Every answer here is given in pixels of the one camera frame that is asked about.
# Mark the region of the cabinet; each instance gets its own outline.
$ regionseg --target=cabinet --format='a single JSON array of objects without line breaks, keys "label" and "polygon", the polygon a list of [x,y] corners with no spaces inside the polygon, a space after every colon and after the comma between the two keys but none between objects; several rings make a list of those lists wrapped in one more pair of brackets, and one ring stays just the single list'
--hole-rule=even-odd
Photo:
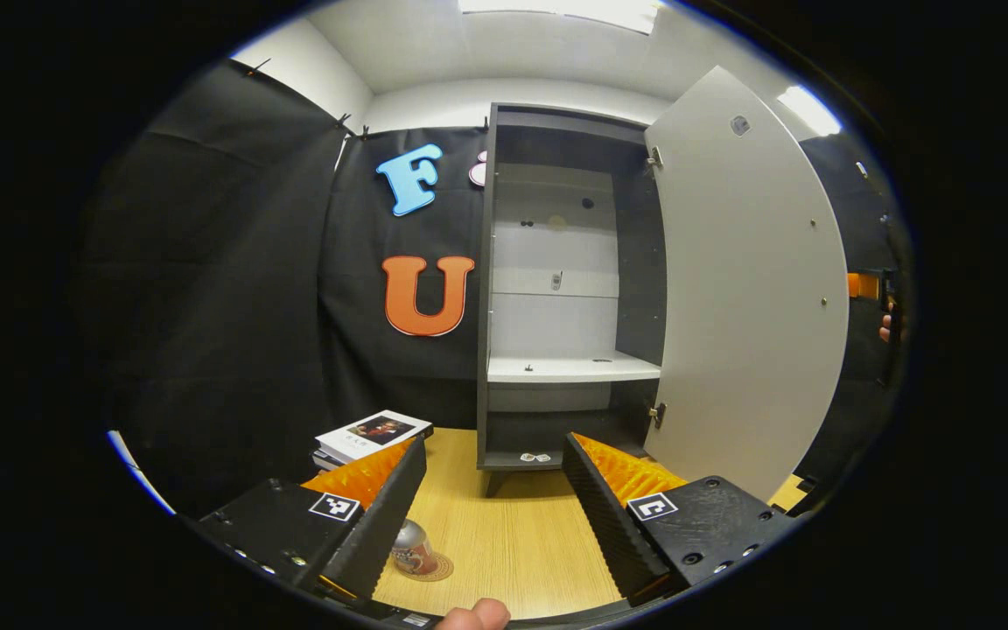
[{"label": "cabinet", "polygon": [[648,127],[494,104],[488,147],[477,467],[558,468],[575,430],[771,497],[827,414],[848,312],[791,133],[716,68]]}]

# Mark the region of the open cabinet door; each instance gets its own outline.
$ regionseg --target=open cabinet door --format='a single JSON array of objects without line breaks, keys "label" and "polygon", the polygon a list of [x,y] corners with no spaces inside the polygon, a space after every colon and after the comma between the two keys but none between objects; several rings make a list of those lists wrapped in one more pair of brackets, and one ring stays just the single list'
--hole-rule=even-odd
[{"label": "open cabinet door", "polygon": [[783,123],[721,68],[645,138],[663,162],[667,248],[666,408],[645,450],[688,481],[721,475],[768,502],[811,446],[843,366],[832,205]]}]

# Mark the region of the blue letter f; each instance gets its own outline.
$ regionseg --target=blue letter f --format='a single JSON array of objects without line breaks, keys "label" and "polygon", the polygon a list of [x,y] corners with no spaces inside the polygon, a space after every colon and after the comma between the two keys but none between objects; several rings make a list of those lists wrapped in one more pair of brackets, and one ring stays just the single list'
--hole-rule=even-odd
[{"label": "blue letter f", "polygon": [[[404,216],[433,201],[433,191],[423,191],[419,186],[419,180],[431,186],[437,183],[437,170],[427,159],[437,159],[440,156],[442,149],[437,148],[437,144],[427,144],[375,167],[376,172],[383,172],[388,176],[391,191],[395,193],[395,208],[391,209],[395,216]],[[419,166],[411,168],[411,163],[416,160],[420,160]]]}]

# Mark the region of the orange letter u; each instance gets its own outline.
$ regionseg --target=orange letter u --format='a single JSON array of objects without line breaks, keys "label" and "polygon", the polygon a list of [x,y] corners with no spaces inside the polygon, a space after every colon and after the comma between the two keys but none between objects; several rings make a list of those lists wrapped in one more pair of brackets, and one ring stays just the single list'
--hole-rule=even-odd
[{"label": "orange letter u", "polygon": [[473,260],[464,255],[437,259],[437,268],[445,275],[440,310],[437,314],[421,314],[415,302],[419,273],[427,262],[416,255],[393,255],[384,260],[383,270],[388,272],[384,310],[388,322],[404,335],[437,336],[453,331],[465,316],[465,276],[473,266]]}]

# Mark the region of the coaster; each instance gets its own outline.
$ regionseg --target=coaster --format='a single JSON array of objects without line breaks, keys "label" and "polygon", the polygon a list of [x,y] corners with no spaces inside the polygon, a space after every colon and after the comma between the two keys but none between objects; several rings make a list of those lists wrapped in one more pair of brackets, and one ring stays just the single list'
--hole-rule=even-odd
[{"label": "coaster", "polygon": [[411,580],[417,580],[418,582],[437,582],[451,577],[451,574],[454,573],[454,561],[449,557],[446,557],[444,554],[436,553],[436,551],[434,551],[433,555],[437,559],[437,569],[435,569],[432,574],[411,575],[404,574],[402,571],[397,569],[395,571],[399,571],[400,575],[405,575],[405,577]]}]

